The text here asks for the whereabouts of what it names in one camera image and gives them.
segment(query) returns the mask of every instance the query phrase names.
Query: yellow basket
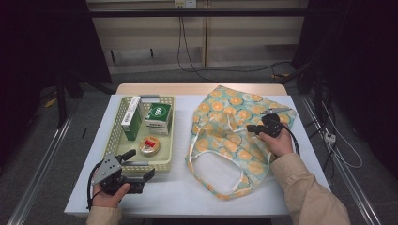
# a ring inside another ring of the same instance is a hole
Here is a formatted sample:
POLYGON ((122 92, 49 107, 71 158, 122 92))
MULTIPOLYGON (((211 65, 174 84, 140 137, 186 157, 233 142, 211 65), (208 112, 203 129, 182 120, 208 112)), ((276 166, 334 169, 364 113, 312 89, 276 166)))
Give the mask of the yellow basket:
POLYGON ((122 162, 123 173, 147 172, 155 168, 155 171, 169 172, 171 169, 171 160, 173 152, 173 133, 174 133, 174 119, 175 119, 175 98, 164 96, 142 96, 142 106, 144 106, 143 117, 146 116, 151 103, 159 102, 172 105, 172 125, 170 127, 169 135, 152 134, 149 133, 148 128, 143 122, 141 123, 138 135, 135 141, 128 141, 126 135, 121 127, 121 122, 126 113, 127 108, 131 102, 132 97, 123 97, 115 117, 112 127, 112 132, 106 144, 104 157, 106 154, 122 155, 131 149, 136 150, 136 155, 130 158, 127 162, 122 162), (161 143, 159 152, 153 157, 144 156, 139 150, 140 141, 147 135, 155 136, 161 143))

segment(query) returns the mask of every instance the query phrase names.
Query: white table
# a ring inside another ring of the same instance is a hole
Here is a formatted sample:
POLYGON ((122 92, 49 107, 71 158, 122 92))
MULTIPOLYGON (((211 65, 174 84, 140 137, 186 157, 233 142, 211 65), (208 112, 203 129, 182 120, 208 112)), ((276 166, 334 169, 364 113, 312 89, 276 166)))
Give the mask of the white table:
MULTIPOLYGON (((110 132, 109 128, 112 126, 122 97, 124 96, 114 95, 111 97, 96 139, 65 209, 67 214, 77 217, 88 215, 86 209, 87 179, 94 165, 103 156, 104 146, 110 132)), ((172 169, 170 172, 157 172, 155 177, 145 184, 143 194, 127 195, 120 203, 124 214, 138 218, 269 218, 287 215, 283 191, 272 172, 268 173, 253 193, 230 201, 217 199, 190 174, 185 156, 189 149, 192 112, 204 97, 176 96, 172 169)), ((296 109, 290 96, 266 96, 266 98, 296 109)), ((321 185, 329 189, 299 116, 295 120, 292 132, 298 139, 301 157, 308 170, 315 174, 321 185)))

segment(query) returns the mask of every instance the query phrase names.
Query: green box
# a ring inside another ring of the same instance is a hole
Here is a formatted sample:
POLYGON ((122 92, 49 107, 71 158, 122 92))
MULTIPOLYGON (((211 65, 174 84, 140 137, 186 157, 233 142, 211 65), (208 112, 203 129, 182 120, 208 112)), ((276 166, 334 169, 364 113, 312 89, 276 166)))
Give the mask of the green box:
POLYGON ((127 140, 135 141, 138 130, 143 121, 140 109, 141 97, 132 97, 129 107, 123 117, 121 126, 126 134, 127 140))
POLYGON ((149 133, 168 135, 172 119, 170 104, 152 103, 145 117, 145 124, 149 133))

